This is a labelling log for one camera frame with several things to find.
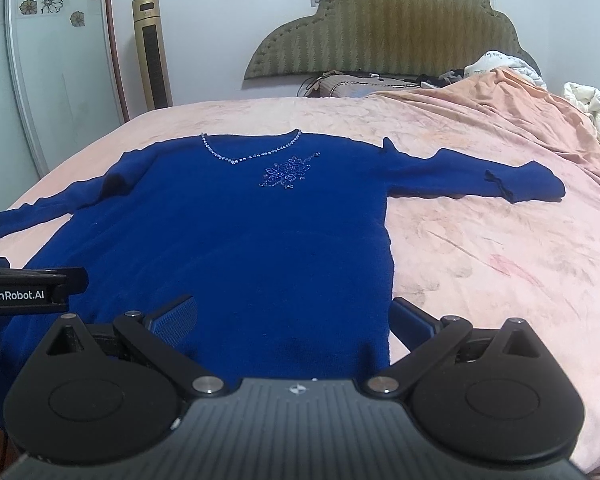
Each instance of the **logo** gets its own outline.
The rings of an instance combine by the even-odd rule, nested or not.
[[[27,303],[36,301],[38,303],[46,300],[46,290],[44,287],[30,288],[18,287],[12,289],[0,290],[0,304],[8,304],[13,302]]]
[[[289,388],[289,391],[294,395],[300,396],[305,393],[306,387],[302,386],[302,384],[295,384],[294,386]]]

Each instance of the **upholstered headboard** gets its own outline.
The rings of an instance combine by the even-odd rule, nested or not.
[[[540,73],[489,0],[322,0],[314,16],[269,34],[244,78],[329,70],[437,76],[488,50],[522,58]]]

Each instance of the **black robotic mount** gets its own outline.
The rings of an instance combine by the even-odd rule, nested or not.
[[[364,383],[230,389],[173,347],[195,311],[186,297],[106,325],[59,316],[6,397],[24,454],[1,478],[586,480],[569,461],[584,406],[523,319],[475,329],[397,298],[411,352]]]

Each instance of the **pink bedsheet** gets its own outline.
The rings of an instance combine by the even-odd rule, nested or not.
[[[440,90],[379,92],[365,99],[283,98],[208,102],[140,116],[59,166],[14,206],[104,173],[124,151],[157,140],[273,134],[300,128],[431,156],[442,147],[522,165],[536,160],[565,183],[561,203],[500,198],[389,199],[394,295],[432,315],[484,328],[524,317],[582,396],[574,462],[600,472],[600,145],[589,120],[561,98],[507,70]],[[21,267],[68,216],[0,240]],[[406,350],[390,340],[392,360]]]

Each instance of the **crumpled blanket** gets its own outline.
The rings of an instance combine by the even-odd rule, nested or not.
[[[497,50],[488,51],[474,64],[465,67],[464,77],[483,74],[489,70],[503,66],[508,67],[526,81],[546,90],[546,84],[529,63],[521,60],[519,57],[507,56]]]
[[[600,143],[600,90],[593,86],[565,83],[562,97],[591,119]]]

